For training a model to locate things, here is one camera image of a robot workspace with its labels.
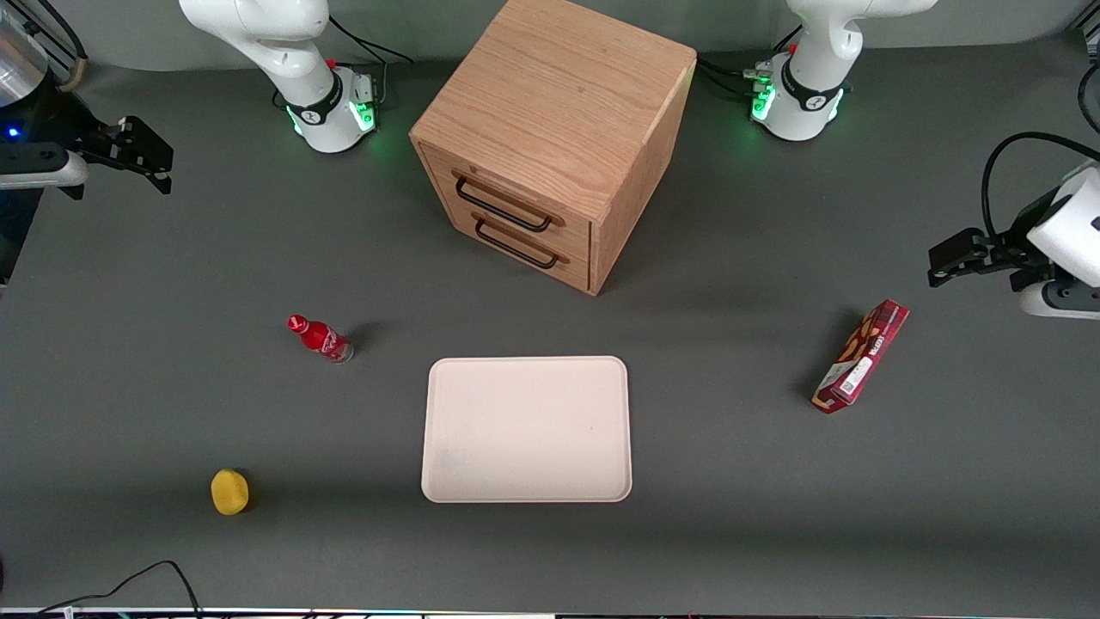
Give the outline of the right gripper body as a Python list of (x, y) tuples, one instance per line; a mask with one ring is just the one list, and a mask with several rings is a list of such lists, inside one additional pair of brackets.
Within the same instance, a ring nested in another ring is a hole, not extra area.
[(82, 81), (88, 55), (82, 40), (58, 13), (51, 18), (70, 40), (72, 64), (66, 81), (55, 68), (65, 63), (40, 44), (44, 27), (32, 16), (4, 13), (1, 35), (1, 95), (3, 144), (80, 146), (88, 133), (88, 109), (72, 93)]

